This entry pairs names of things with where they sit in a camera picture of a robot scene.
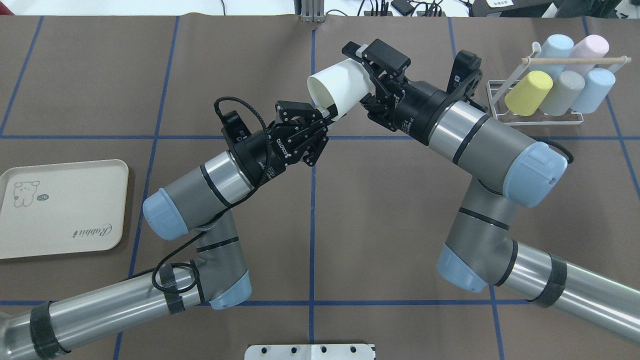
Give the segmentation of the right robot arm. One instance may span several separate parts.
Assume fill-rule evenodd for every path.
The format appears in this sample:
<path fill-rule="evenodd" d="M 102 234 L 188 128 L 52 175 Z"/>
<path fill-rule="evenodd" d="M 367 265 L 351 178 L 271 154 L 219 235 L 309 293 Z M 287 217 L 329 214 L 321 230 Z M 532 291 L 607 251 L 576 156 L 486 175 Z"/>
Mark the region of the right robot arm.
<path fill-rule="evenodd" d="M 569 162 L 473 100 L 480 57 L 460 50 L 442 90 L 409 80 L 409 57 L 381 39 L 350 41 L 342 53 L 372 82 L 360 100 L 370 120 L 406 133 L 471 175 L 436 265 L 442 278 L 471 292 L 506 287 L 540 308 L 639 342 L 638 290 L 509 237 L 519 207 L 539 205 Z"/>

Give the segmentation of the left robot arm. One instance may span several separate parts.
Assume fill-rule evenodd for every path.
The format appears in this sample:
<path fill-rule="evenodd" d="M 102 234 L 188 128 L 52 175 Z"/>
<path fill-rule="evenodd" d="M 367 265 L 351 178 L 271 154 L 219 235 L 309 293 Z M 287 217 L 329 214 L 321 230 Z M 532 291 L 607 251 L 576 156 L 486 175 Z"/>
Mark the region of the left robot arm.
<path fill-rule="evenodd" d="M 3 360 L 55 360 L 78 347 L 158 318 L 209 303 L 224 310 L 252 293 L 232 209 L 242 204 L 288 166 L 313 166 L 329 142 L 333 123 L 345 114 L 336 104 L 278 101 L 276 118 L 266 124 L 246 101 L 215 100 L 228 149 L 142 203 L 153 232 L 175 240 L 194 231 L 179 246 L 195 244 L 197 258 L 171 263 L 178 251 L 153 268 L 123 281 L 30 311 L 1 314 Z"/>

